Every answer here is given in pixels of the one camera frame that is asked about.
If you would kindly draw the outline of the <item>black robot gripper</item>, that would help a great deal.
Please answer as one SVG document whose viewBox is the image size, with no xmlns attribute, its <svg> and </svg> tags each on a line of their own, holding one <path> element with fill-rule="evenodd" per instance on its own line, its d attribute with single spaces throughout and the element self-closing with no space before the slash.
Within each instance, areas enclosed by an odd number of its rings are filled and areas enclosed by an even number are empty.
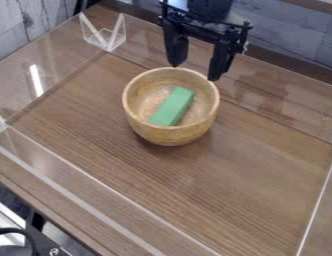
<svg viewBox="0 0 332 256">
<path fill-rule="evenodd" d="M 252 21 L 233 10 L 234 0 L 159 0 L 166 57 L 178 67 L 187 59 L 187 36 L 214 44 L 207 80 L 217 81 L 229 71 L 236 52 L 248 47 Z"/>
</svg>

